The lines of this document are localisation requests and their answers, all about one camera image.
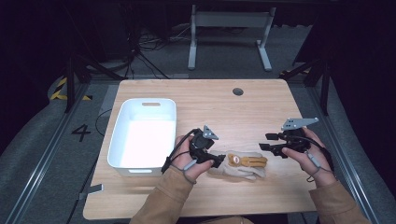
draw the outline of person's left hand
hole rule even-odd
[[[178,144],[178,142],[180,142],[180,140],[183,138],[183,136],[179,136],[176,139],[176,143],[175,145]],[[190,136],[189,138],[186,139],[186,141],[184,141],[181,146],[178,148],[177,152],[175,153],[175,155],[173,156],[173,158],[175,158],[172,161],[172,165],[176,166],[176,168],[178,168],[179,170],[183,170],[183,168],[189,164],[192,161],[192,157],[190,156],[190,149],[189,149],[189,145],[190,145],[190,141],[192,139],[192,136]],[[189,177],[196,179],[198,178],[199,175],[201,175],[202,173],[204,173],[205,171],[207,171],[208,169],[210,169],[210,167],[213,165],[214,161],[206,161],[203,163],[195,163],[192,167],[190,167],[190,169],[188,169],[186,171],[186,175],[188,175]]]

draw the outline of beige jacket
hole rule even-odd
[[[131,224],[176,223],[192,186],[191,181],[188,181],[181,171],[171,166],[163,174],[158,186],[150,193],[143,207],[132,218]],[[318,210],[321,224],[370,223],[340,182],[310,190],[309,193]],[[252,222],[242,217],[227,217],[205,223],[249,224]]]

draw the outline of person's right hand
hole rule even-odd
[[[318,142],[322,147],[324,147],[324,144],[320,141],[320,139],[314,132],[306,128],[304,128],[304,132],[306,137],[313,139],[314,141]],[[301,168],[303,168],[303,170],[306,171],[307,174],[314,177],[317,188],[330,185],[337,181],[333,172],[331,172],[329,163],[317,146],[311,144],[311,148],[308,149],[308,152],[312,154],[320,163],[320,167],[322,167],[323,169],[319,170],[318,167],[311,160],[309,160],[308,156],[305,153],[297,152],[287,147],[282,148],[282,152],[288,157],[299,162]]]

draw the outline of white plastic bin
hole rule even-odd
[[[170,99],[125,101],[111,136],[107,162],[121,175],[159,176],[175,146],[177,111]]]

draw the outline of wooden table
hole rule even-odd
[[[234,88],[243,95],[233,94]],[[219,137],[210,149],[257,151],[268,159],[266,177],[249,181],[202,174],[186,201],[183,217],[292,213],[315,211],[306,182],[308,175],[292,159],[263,152],[266,133],[280,133],[298,110],[287,83],[281,79],[126,80],[120,83],[91,186],[84,207],[87,219],[132,217],[143,205],[159,177],[124,177],[107,163],[107,152],[122,103],[131,98],[169,98],[177,105],[177,135],[208,125]]]

